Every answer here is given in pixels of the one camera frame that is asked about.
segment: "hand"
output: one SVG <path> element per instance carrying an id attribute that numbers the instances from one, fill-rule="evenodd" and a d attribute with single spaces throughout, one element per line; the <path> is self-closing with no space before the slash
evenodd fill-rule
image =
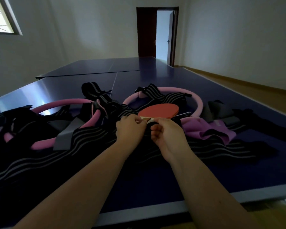
<path id="1" fill-rule="evenodd" d="M 121 143 L 122 146 L 127 146 L 132 152 L 140 143 L 146 126 L 147 121 L 135 114 L 123 116 L 116 123 L 116 142 Z"/>
<path id="2" fill-rule="evenodd" d="M 150 127 L 151 139 L 159 147 L 162 156 L 171 163 L 182 156 L 184 152 L 191 151 L 183 129 L 170 119 L 157 118 L 158 125 Z"/>

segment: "window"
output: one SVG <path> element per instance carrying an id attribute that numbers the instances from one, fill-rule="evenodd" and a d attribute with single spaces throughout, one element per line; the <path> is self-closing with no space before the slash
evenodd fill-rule
<path id="1" fill-rule="evenodd" d="M 0 0 L 0 34 L 21 34 L 8 0 Z"/>

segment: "wooden baseboard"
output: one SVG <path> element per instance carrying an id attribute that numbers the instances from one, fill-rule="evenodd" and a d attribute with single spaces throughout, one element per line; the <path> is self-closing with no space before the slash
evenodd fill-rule
<path id="1" fill-rule="evenodd" d="M 264 90 L 264 91 L 267 91 L 267 92 L 275 92 L 275 93 L 280 93 L 280 94 L 286 95 L 286 90 L 284 90 L 284 89 L 273 88 L 273 87 L 269 87 L 269 86 L 265 86 L 265 85 L 261 85 L 261 84 L 255 84 L 255 83 L 251 83 L 251 82 L 247 82 L 247 81 L 243 81 L 243 80 L 238 80 L 238 79 L 234 79 L 234 78 L 230 78 L 230 77 L 226 77 L 226 76 L 222 76 L 222 75 L 217 75 L 217 74 L 214 74 L 214 73 L 198 70 L 198 69 L 187 67 L 187 66 L 178 66 L 178 65 L 176 65 L 174 67 L 184 67 L 184 68 L 189 69 L 189 70 L 191 70 L 191 71 L 193 71 L 195 73 L 198 73 L 198 74 L 201 74 L 201 75 L 205 75 L 207 77 L 213 77 L 213 78 L 226 80 L 226 81 L 233 82 L 233 83 L 240 84 L 240 85 L 244 85 L 244 86 L 258 88 L 260 90 Z"/>

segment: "ping pong paddle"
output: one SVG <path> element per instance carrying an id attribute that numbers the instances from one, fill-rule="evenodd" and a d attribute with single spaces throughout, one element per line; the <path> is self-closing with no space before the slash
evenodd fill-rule
<path id="1" fill-rule="evenodd" d="M 179 107 L 176 104 L 155 104 L 149 106 L 138 113 L 142 119 L 150 118 L 148 123 L 153 122 L 154 118 L 171 119 L 179 112 Z"/>

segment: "person's right arm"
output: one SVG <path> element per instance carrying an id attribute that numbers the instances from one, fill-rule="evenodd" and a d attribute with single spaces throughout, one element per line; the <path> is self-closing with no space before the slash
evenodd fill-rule
<path id="1" fill-rule="evenodd" d="M 198 228 L 260 228 L 192 152 L 184 132 L 169 119 L 156 119 L 151 139 L 172 167 L 191 217 Z"/>

